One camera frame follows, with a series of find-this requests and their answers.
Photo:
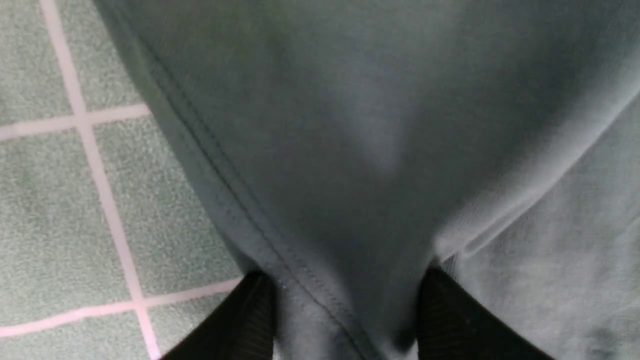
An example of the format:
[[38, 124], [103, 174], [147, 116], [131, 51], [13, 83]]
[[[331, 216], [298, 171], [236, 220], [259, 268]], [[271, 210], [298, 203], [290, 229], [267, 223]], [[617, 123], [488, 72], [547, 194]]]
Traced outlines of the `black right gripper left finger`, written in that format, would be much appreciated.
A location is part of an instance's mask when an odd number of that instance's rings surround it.
[[247, 274], [236, 288], [163, 360], [272, 360], [276, 287], [263, 272]]

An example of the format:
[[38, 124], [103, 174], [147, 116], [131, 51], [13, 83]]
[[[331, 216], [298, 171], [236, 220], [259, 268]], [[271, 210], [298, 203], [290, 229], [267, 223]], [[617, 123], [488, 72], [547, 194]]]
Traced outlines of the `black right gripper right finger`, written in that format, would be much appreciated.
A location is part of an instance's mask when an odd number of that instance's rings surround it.
[[480, 305], [439, 268], [422, 280], [417, 302], [420, 360], [550, 360]]

